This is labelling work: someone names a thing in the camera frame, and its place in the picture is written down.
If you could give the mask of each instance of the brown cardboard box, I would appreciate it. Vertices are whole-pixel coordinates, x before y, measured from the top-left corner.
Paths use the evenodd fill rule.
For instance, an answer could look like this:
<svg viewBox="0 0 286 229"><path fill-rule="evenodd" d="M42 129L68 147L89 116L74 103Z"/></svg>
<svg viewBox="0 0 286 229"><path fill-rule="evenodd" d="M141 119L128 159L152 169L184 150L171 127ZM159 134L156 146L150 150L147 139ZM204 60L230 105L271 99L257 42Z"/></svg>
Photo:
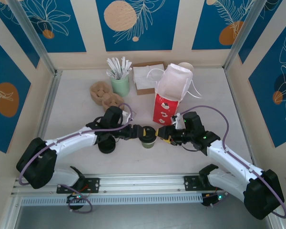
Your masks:
<svg viewBox="0 0 286 229"><path fill-rule="evenodd" d="M163 64L163 61L155 61L155 62L145 62L145 63L137 63L137 64L133 64L133 67L145 67L145 66L153 66L153 65L157 65L157 64ZM137 95L142 95L142 94L154 94L154 88L148 88L148 89L137 89L137 85L136 85L136 90L137 90Z"/></svg>

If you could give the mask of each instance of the brown egg tray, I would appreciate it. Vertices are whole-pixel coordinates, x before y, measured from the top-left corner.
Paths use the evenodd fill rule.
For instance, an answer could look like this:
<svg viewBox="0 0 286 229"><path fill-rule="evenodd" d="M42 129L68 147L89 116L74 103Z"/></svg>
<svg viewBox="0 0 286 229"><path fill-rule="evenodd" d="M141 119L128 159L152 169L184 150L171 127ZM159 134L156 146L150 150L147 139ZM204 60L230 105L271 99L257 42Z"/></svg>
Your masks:
<svg viewBox="0 0 286 229"><path fill-rule="evenodd" d="M104 81L97 82L90 87L90 95L97 105L102 105L104 111L110 106L119 106L124 103L122 97L112 92L112 88Z"/></svg>

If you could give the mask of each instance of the white paper cup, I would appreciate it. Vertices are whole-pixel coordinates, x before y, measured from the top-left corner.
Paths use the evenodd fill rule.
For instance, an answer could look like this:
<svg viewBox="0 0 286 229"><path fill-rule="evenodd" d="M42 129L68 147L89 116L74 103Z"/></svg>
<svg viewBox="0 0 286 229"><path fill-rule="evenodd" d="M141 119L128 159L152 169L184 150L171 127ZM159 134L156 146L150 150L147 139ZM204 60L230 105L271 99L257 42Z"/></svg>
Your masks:
<svg viewBox="0 0 286 229"><path fill-rule="evenodd" d="M194 71L194 67L190 63L187 63L187 62L182 62L182 63L178 64L178 66L186 68L186 69L190 70L191 72Z"/></svg>

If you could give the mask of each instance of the white table surface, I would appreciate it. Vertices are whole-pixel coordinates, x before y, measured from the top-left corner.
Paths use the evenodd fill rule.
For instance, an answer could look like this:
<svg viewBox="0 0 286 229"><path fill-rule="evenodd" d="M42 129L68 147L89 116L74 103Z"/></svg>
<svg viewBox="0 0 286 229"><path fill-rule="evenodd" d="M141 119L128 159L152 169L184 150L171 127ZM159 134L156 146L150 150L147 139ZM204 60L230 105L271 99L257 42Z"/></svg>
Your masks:
<svg viewBox="0 0 286 229"><path fill-rule="evenodd" d="M63 71L45 140L75 132L104 114L102 106L91 99L89 87L97 81L110 83L105 72L105 69ZM153 122L155 95L137 95L132 77L130 79L131 90L124 100L137 113L132 124L150 125L158 129L161 125ZM223 69L196 68L194 83L203 98L196 99L187 94L178 111L182 112L196 105L209 105L222 111L230 123L226 144L251 162ZM195 94L193 87L189 91ZM221 138L224 136L226 124L217 112L207 108L198 108L195 111L200 115L206 130ZM189 143L186 147L193 149ZM151 149L143 148L139 139L133 139L120 140L111 154L101 153L97 146L80 149L57 162L57 166L75 166L84 174L172 174L196 173L210 163L220 166L201 152L188 152L160 139L157 139Z"/></svg>

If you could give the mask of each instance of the wall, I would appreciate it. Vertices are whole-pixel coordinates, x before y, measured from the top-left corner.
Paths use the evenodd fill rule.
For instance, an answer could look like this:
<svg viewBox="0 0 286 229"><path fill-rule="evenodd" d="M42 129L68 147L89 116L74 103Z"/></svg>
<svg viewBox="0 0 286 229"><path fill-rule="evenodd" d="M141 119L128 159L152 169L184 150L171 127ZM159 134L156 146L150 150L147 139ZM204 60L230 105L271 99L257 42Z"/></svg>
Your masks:
<svg viewBox="0 0 286 229"><path fill-rule="evenodd" d="M28 56L0 19L0 217L19 174L16 163L37 134L52 78L42 61L35 66Z"/></svg>
<svg viewBox="0 0 286 229"><path fill-rule="evenodd" d="M277 173L286 204L286 0L268 19L260 37L248 36L257 42L243 64L234 60L228 78L253 153Z"/></svg>
<svg viewBox="0 0 286 229"><path fill-rule="evenodd" d="M55 66L70 69L106 67L107 58L122 56L223 65L254 0L34 3L20 1Z"/></svg>

